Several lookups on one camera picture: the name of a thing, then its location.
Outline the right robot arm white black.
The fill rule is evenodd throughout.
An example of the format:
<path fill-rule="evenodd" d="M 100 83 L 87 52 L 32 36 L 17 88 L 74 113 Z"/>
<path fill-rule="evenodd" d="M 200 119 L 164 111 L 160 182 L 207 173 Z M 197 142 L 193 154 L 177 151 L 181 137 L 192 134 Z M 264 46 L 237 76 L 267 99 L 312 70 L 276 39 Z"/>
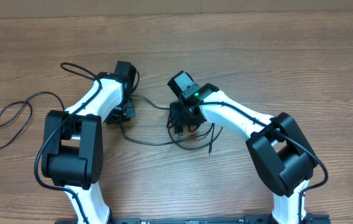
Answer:
<path fill-rule="evenodd" d="M 171 124 L 179 128 L 208 121 L 241 138 L 258 176 L 273 193 L 271 222 L 304 223 L 304 194 L 318 162 L 294 118 L 256 112 L 210 83 L 199 86 L 184 71 L 168 86 L 178 98 L 170 105 Z"/>

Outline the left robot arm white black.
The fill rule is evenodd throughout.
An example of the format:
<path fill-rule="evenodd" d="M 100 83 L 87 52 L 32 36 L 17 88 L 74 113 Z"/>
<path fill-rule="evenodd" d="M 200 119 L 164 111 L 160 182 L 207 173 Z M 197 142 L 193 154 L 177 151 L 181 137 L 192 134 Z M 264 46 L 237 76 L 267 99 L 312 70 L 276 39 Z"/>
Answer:
<path fill-rule="evenodd" d="M 130 62 L 118 61 L 113 72 L 89 76 L 93 86 L 86 95 L 63 111 L 47 114 L 34 175 L 42 187 L 66 193 L 78 216 L 75 223 L 113 223 L 99 186 L 102 126 L 135 117 L 131 94 L 139 73 Z"/>

